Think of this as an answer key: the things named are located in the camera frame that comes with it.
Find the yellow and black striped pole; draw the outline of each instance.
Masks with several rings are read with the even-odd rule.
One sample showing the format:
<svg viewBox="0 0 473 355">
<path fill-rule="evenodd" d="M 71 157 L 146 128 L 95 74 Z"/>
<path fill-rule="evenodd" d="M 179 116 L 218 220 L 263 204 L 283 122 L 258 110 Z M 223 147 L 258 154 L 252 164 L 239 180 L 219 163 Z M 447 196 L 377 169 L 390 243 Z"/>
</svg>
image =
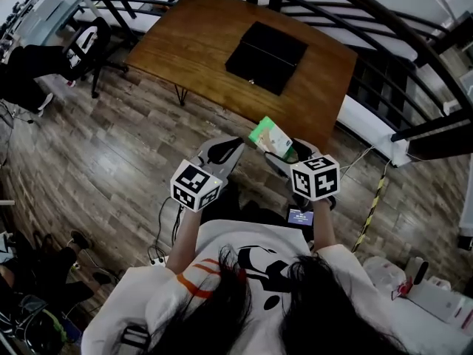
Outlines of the yellow and black striped pole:
<svg viewBox="0 0 473 355">
<path fill-rule="evenodd" d="M 355 251 L 357 250 L 357 248 L 361 245 L 361 243 L 363 242 L 364 237 L 365 237 L 365 235 L 366 235 L 366 232 L 367 232 L 367 230 L 368 230 L 368 227 L 369 227 L 370 224 L 371 224 L 372 216 L 373 216 L 373 214 L 375 213 L 376 206 L 378 205 L 379 195 L 380 195 L 380 193 L 381 193 L 381 190 L 383 189 L 384 178 L 386 177 L 386 170 L 387 170 L 387 167 L 388 167 L 388 165 L 389 165 L 390 162 L 391 162 L 391 161 L 389 161 L 389 162 L 386 164 L 386 166 L 384 167 L 383 174 L 382 174 L 381 179 L 379 180 L 379 183 L 378 183 L 378 190 L 376 191 L 375 199 L 372 201 L 372 204 L 371 204 L 370 213 L 368 214 L 368 218 L 367 218 L 367 220 L 366 220 L 365 223 L 364 223 L 363 230 L 361 230 L 360 236 L 358 237 L 358 239 L 356 240 L 355 245 L 354 245 L 353 248 L 352 248 L 352 252 L 355 252 Z"/>
</svg>

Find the wooden table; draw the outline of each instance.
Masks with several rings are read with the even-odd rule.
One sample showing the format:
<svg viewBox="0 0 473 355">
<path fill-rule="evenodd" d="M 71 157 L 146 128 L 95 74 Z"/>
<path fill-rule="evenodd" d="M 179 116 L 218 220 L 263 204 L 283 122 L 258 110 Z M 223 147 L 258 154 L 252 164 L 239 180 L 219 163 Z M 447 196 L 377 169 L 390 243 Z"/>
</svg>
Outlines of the wooden table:
<svg viewBox="0 0 473 355">
<path fill-rule="evenodd" d="M 280 96 L 225 70 L 225 62 L 255 21 L 308 44 Z M 355 60 L 356 54 L 335 39 L 267 8 L 241 0 L 179 0 L 126 63 L 255 123 L 267 115 L 289 136 L 324 151 Z"/>
</svg>

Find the black chair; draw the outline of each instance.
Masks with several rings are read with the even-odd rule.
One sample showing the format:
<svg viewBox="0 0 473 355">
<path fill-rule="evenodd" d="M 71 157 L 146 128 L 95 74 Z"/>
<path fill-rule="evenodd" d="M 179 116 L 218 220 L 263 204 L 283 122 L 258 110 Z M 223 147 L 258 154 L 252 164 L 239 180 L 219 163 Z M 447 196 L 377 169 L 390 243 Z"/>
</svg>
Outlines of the black chair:
<svg viewBox="0 0 473 355">
<path fill-rule="evenodd" d="M 87 74 L 93 72 L 93 98 L 98 97 L 98 93 L 95 89 L 97 88 L 97 82 L 102 67 L 112 67 L 123 72 L 128 72 L 129 70 L 125 65 L 108 60 L 108 57 L 120 46 L 114 46 L 108 50 L 107 46 L 110 43 L 111 37 L 112 29 L 103 18 L 98 17 L 90 24 L 80 27 L 72 37 L 71 44 L 64 48 L 65 54 L 71 50 L 80 59 L 80 61 L 72 67 L 72 74 L 69 80 L 75 80 L 77 78 L 85 80 Z"/>
</svg>

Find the long black hair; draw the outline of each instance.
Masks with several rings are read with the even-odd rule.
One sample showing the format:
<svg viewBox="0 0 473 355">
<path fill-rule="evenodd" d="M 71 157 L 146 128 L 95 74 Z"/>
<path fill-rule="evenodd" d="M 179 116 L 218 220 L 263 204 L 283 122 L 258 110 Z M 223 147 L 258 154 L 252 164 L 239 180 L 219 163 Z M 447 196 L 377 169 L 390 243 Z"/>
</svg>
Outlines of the long black hair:
<svg viewBox="0 0 473 355">
<path fill-rule="evenodd" d="M 228 354 L 245 330 L 251 293 L 245 270 L 231 248 L 219 256 L 220 282 L 212 295 L 191 309 L 182 302 L 154 333 L 148 354 Z M 287 355 L 312 352 L 348 354 L 406 354 L 402 344 L 374 328 L 355 310 L 329 265 L 318 255 L 302 256 L 290 266 L 291 302 L 279 326 Z"/>
</svg>

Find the wooden floor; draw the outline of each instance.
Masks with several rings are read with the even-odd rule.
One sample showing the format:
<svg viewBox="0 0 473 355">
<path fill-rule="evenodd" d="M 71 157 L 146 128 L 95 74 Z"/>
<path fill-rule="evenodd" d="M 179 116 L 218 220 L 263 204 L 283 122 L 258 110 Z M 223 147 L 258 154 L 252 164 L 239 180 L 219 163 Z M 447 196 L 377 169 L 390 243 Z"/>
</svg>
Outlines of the wooden floor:
<svg viewBox="0 0 473 355">
<path fill-rule="evenodd" d="M 174 86 L 136 72 L 105 72 L 99 99 L 89 84 L 70 89 L 58 78 L 44 78 L 56 94 L 43 118 L 15 122 L 8 163 L 1 171 L 4 193 L 16 200 L 15 223 L 30 237 L 34 230 L 53 233 L 64 246 L 71 229 L 95 242 L 100 266 L 120 271 L 149 263 L 146 249 L 158 232 L 158 212 L 169 196 L 169 179 L 183 158 L 207 138 L 228 133 L 244 138 L 251 122 L 189 94 L 180 107 Z M 342 166 L 365 146 L 335 129 L 329 153 Z M 357 255 L 378 254 L 404 263 L 420 255 L 433 274 L 457 289 L 471 273 L 469 255 L 456 249 L 457 223 L 467 184 L 469 157 L 389 167 L 386 185 L 367 239 Z M 384 161 L 369 153 L 343 177 L 333 212 L 337 238 L 351 248 L 370 210 Z M 242 190 L 241 204 L 253 199 L 285 214 L 284 182 L 247 146 L 233 173 Z M 159 244 L 169 251 L 177 204 L 163 209 Z M 86 279 L 95 268 L 81 256 Z M 111 288 L 84 309 L 98 307 Z"/>
</svg>

